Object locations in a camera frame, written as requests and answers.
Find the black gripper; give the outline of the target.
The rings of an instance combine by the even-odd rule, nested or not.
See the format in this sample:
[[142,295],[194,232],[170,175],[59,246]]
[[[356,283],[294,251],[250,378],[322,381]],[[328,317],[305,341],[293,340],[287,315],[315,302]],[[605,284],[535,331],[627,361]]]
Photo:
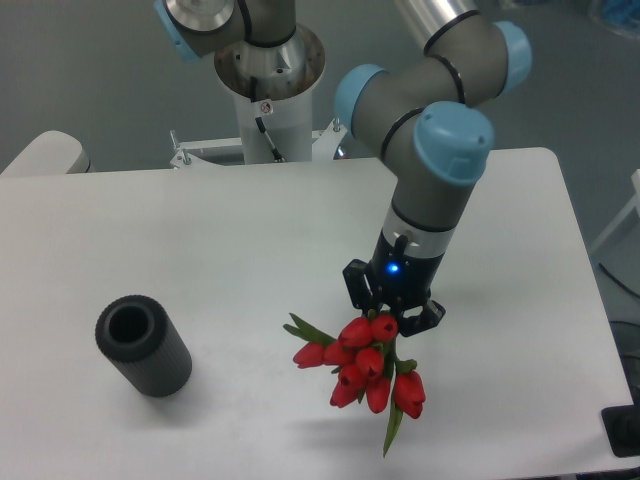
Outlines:
[[409,255],[409,243],[390,243],[380,233],[370,262],[351,260],[342,270],[352,306],[361,311],[387,305],[394,312],[421,307],[416,315],[402,314],[398,331],[414,336],[436,328],[445,308],[431,298],[431,284],[444,255],[418,258]]

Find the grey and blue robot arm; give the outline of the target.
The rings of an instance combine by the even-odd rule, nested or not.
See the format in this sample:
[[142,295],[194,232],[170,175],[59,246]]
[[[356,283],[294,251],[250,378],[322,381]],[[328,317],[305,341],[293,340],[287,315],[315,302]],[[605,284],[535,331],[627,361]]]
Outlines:
[[[316,35],[292,1],[158,1],[155,11],[186,60],[212,56],[236,104],[248,164],[309,161],[313,88],[325,68]],[[373,257],[343,276],[353,306],[388,307],[401,335],[436,327],[444,308],[431,284],[494,143],[482,102],[520,85],[532,51],[509,22],[487,21],[471,1],[401,1],[422,60],[394,75],[364,64],[340,82],[334,125],[395,176]]]

